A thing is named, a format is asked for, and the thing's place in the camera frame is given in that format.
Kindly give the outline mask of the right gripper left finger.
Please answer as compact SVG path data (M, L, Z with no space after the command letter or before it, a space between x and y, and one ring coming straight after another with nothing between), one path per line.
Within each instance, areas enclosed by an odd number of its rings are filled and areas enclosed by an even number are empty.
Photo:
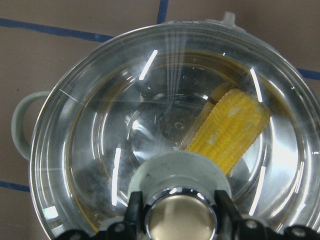
M130 194L128 207L124 215L125 230L129 240L138 240L143 231L143 193L133 191Z

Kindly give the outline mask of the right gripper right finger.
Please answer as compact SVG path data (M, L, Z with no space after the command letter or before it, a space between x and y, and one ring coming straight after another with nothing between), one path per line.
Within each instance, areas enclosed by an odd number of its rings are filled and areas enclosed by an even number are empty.
M242 217L224 190L214 192L215 210L217 217L217 234L219 240L236 240L239 230L239 222Z

